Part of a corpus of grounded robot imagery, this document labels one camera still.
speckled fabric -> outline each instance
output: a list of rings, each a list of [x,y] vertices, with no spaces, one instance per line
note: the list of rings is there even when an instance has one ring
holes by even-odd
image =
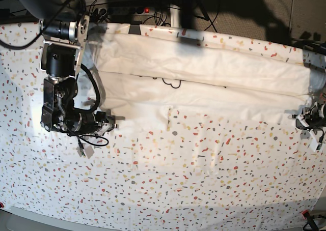
[[[13,44],[38,29],[0,28],[0,38]],[[40,126],[46,76],[38,68],[40,45],[1,50],[6,209],[118,230],[276,230],[305,223],[300,212],[315,205],[326,183],[325,154],[309,149],[308,133],[171,109],[167,130],[109,133],[108,146],[80,158],[75,138]]]

terrazzo-patterned tablecloth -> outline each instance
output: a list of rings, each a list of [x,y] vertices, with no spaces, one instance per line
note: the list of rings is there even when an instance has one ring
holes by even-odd
[[[108,28],[127,33],[129,26]],[[143,35],[152,32],[144,28]],[[37,30],[31,23],[0,26],[0,38],[22,44]],[[308,133],[172,109],[167,131],[108,134],[108,146],[80,158],[76,139],[40,126],[46,76],[38,68],[41,45],[1,50],[0,202],[6,209],[119,230],[303,226],[300,213],[315,205],[326,183],[325,154],[309,149]],[[273,46],[278,54],[279,48]],[[287,56],[285,61],[303,62],[293,52]],[[324,66],[323,57],[309,56]]]

